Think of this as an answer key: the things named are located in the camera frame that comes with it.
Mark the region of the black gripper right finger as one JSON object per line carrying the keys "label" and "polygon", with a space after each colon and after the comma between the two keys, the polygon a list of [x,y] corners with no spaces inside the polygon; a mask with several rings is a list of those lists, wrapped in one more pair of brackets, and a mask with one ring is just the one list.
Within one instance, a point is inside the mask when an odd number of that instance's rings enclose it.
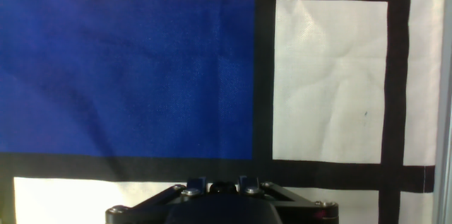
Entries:
{"label": "black gripper right finger", "polygon": [[339,224],[339,206],[333,201],[310,201],[273,182],[240,176],[239,195],[258,199],[270,206],[283,224]]}

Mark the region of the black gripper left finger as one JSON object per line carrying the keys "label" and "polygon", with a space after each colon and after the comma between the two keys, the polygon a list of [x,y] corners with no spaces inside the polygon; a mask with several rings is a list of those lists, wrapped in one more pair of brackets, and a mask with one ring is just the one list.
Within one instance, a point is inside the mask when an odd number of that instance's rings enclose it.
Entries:
{"label": "black gripper left finger", "polygon": [[207,179],[189,179],[176,184],[145,201],[132,206],[113,206],[105,211],[106,224],[162,224],[171,210],[183,203],[207,195]]}

